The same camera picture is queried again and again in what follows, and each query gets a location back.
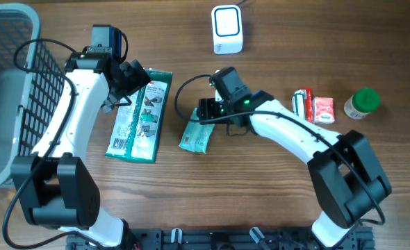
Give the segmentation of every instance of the small bottle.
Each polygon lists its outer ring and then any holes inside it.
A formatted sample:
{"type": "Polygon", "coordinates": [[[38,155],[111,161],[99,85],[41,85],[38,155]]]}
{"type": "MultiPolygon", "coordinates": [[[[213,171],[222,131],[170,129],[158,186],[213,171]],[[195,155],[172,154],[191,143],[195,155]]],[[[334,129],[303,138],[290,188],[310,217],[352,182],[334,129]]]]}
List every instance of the small bottle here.
{"type": "Polygon", "coordinates": [[[363,119],[379,106],[379,95],[369,87],[358,90],[344,104],[344,111],[352,119],[363,119]]]}

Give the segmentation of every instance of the teal package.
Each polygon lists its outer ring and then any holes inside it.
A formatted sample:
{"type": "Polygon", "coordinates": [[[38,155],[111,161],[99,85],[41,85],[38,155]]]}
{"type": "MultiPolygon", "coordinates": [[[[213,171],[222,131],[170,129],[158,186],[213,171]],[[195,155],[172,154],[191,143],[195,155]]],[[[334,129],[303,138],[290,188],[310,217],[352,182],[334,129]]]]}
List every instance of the teal package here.
{"type": "MultiPolygon", "coordinates": [[[[196,112],[197,108],[192,112],[191,119],[199,119],[196,112]]],[[[188,122],[179,147],[191,152],[206,153],[206,145],[208,144],[214,126],[215,124],[201,125],[199,122],[188,122]]]]}
{"type": "Polygon", "coordinates": [[[151,82],[128,96],[130,106],[118,108],[106,157],[139,163],[156,161],[172,73],[156,70],[147,70],[147,73],[151,82]]]}

